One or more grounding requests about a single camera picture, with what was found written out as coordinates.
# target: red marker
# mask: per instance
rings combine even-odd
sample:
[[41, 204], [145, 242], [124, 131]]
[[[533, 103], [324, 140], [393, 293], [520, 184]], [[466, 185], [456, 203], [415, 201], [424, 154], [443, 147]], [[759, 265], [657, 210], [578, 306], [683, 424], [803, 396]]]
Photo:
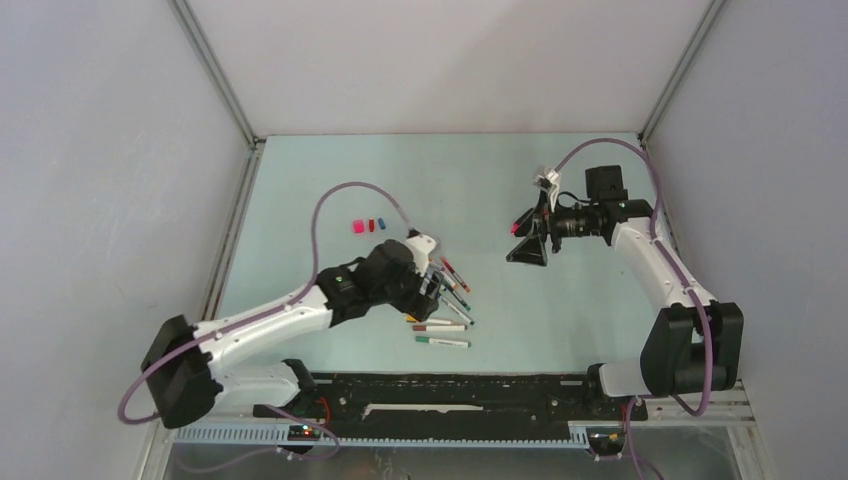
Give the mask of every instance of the red marker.
[[456, 273], [456, 270], [453, 269], [453, 265], [448, 262], [448, 259], [445, 257], [439, 257], [439, 259], [442, 261], [442, 264], [444, 264], [445, 268], [448, 269], [448, 272], [453, 275], [453, 278], [456, 279], [457, 283], [462, 285], [462, 288], [464, 288], [466, 292], [471, 293], [471, 288], [468, 286], [467, 283], [465, 283], [465, 280], [463, 280], [462, 277], [460, 277], [459, 274]]

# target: black cable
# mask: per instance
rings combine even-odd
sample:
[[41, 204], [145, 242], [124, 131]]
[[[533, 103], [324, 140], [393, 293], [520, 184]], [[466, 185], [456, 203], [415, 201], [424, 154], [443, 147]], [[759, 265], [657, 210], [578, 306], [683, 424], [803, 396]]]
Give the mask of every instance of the black cable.
[[573, 194], [573, 193], [571, 193], [571, 192], [559, 192], [559, 196], [557, 196], [557, 198], [559, 198], [559, 197], [561, 197], [561, 196], [563, 196], [563, 195], [568, 195], [569, 197], [573, 198], [575, 201], [578, 201], [578, 202], [580, 202], [580, 203], [585, 203], [586, 205], [588, 205], [588, 204], [592, 203], [592, 202], [591, 202], [591, 201], [589, 201], [589, 200], [583, 200], [582, 198], [577, 198], [577, 195], [575, 195], [575, 194]]

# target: metal frame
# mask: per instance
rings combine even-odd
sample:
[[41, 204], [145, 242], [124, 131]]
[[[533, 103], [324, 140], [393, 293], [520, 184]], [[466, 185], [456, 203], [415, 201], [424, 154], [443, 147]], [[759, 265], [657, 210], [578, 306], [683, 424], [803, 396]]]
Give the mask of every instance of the metal frame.
[[[256, 180], [259, 163], [262, 159], [264, 142], [257, 138], [250, 126], [232, 86], [227, 81], [220, 63], [215, 57], [194, 12], [189, 6], [189, 0], [168, 0], [168, 2], [171, 4], [189, 42], [197, 52], [204, 69], [209, 74], [210, 80], [251, 149], [251, 155], [242, 171], [234, 205], [229, 214], [227, 229], [219, 249], [215, 269], [206, 290], [207, 298], [200, 315], [201, 319], [206, 320], [214, 318], [220, 307], [220, 300], [223, 296], [227, 275], [238, 244], [239, 234], [244, 222], [253, 184]], [[666, 83], [662, 94], [657, 99], [651, 114], [646, 120], [642, 132], [639, 134], [643, 148], [647, 148], [649, 145], [651, 137], [661, 121], [663, 114], [667, 110], [686, 73], [695, 62], [697, 54], [700, 52], [707, 36], [714, 28], [726, 4], [727, 0], [712, 0], [704, 12], [701, 21], [695, 32], [693, 32], [689, 43]], [[669, 220], [666, 218], [669, 227], [671, 227]], [[690, 402], [690, 404], [697, 403], [698, 395], [686, 395], [684, 399]], [[741, 381], [737, 382], [737, 385], [732, 390], [714, 392], [707, 414], [698, 418], [689, 416], [676, 402], [670, 399], [654, 399], [647, 400], [646, 402], [649, 418], [645, 422], [637, 422], [637, 425], [650, 427], [726, 427], [731, 444], [733, 445], [741, 479], [773, 480], [775, 478]], [[227, 428], [227, 425], [232, 425], [234, 422], [254, 427], [256, 425], [261, 427], [268, 424], [268, 420], [241, 416], [209, 419], [209, 422], [212, 422], [209, 424], [210, 426], [217, 425], [215, 428], [222, 429]], [[618, 423], [571, 422], [570, 425], [573, 428], [584, 429], [590, 427], [617, 427]], [[165, 475], [171, 447], [178, 441], [180, 441], [179, 431], [165, 429], [158, 420], [153, 422], [149, 427], [144, 442], [145, 448], [141, 452], [136, 474], [133, 478], [136, 480], [161, 480]]]

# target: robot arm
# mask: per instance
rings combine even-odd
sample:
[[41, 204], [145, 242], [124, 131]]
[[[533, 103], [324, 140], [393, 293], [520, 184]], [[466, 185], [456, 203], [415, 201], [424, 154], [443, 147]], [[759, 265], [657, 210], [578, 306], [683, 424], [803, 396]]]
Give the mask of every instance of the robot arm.
[[[210, 333], [214, 339], [187, 350], [148, 378], [162, 423], [177, 428], [211, 411], [243, 410], [257, 404], [311, 404], [315, 383], [302, 362], [286, 358], [285, 352], [270, 365], [245, 366], [246, 360], [258, 352], [273, 351], [290, 338], [363, 317], [376, 305], [390, 304], [426, 319], [438, 308], [439, 285], [424, 276], [436, 246], [433, 238], [412, 231], [405, 244], [388, 240], [367, 258], [327, 268], [314, 285], [252, 310], [192, 326], [183, 316], [166, 321], [142, 370], [181, 345]], [[278, 308], [307, 287], [297, 303]], [[273, 310], [279, 311], [262, 315]], [[226, 328], [253, 317], [257, 319], [238, 328]]]
[[534, 183], [542, 188], [535, 208], [516, 222], [513, 234], [524, 237], [508, 255], [507, 261], [545, 266], [546, 241], [552, 250], [560, 250], [562, 238], [599, 236], [618, 252], [636, 275], [651, 305], [658, 312], [639, 358], [593, 365], [589, 378], [595, 378], [604, 395], [668, 396], [693, 393], [703, 388], [706, 372], [704, 344], [693, 341], [693, 332], [703, 335], [697, 309], [688, 295], [691, 288], [710, 318], [713, 344], [712, 389], [729, 389], [736, 382], [741, 348], [742, 312], [735, 303], [719, 303], [686, 269], [674, 251], [672, 262], [685, 275], [690, 286], [684, 287], [669, 261], [657, 249], [662, 231], [652, 239], [652, 209], [645, 200], [628, 199], [621, 168], [607, 166], [586, 171], [588, 205], [573, 207], [551, 204], [551, 191], [558, 185], [540, 184], [540, 178], [558, 177], [537, 174]]

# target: white wall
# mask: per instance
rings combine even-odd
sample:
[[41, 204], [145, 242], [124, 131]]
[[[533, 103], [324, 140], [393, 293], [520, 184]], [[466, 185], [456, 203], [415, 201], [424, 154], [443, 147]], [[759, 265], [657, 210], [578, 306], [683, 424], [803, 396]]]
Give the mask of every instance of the white wall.
[[267, 135], [638, 131], [709, 0], [190, 3]]
[[0, 22], [0, 478], [129, 478], [118, 400], [198, 314], [247, 150], [164, 0]]
[[848, 4], [731, 1], [652, 142], [780, 478], [844, 478]]

